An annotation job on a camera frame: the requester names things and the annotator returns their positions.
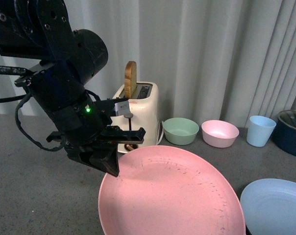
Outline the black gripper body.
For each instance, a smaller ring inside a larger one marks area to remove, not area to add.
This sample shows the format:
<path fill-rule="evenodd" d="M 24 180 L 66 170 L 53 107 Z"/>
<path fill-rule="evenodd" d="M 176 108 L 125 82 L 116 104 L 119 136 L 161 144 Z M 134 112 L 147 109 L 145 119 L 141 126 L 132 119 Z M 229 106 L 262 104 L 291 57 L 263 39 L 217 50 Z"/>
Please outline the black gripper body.
<path fill-rule="evenodd" d="M 118 143 L 142 143 L 145 130 L 123 131 L 112 125 L 117 107 L 126 107 L 126 98 L 92 101 L 84 85 L 97 70 L 33 70 L 30 91 L 35 100 L 68 141 L 67 152 L 83 155 L 113 154 Z"/>

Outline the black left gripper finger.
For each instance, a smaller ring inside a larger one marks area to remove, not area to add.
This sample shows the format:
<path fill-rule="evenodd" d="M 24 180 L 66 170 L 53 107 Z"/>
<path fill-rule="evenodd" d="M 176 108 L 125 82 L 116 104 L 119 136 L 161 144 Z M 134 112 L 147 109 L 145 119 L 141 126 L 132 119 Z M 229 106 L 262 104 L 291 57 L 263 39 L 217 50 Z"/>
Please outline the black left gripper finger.
<path fill-rule="evenodd" d="M 80 159 L 89 165 L 104 173 L 108 173 L 114 177 L 119 175 L 119 163 L 117 155 L 117 147 L 94 148 L 86 152 L 79 153 Z"/>

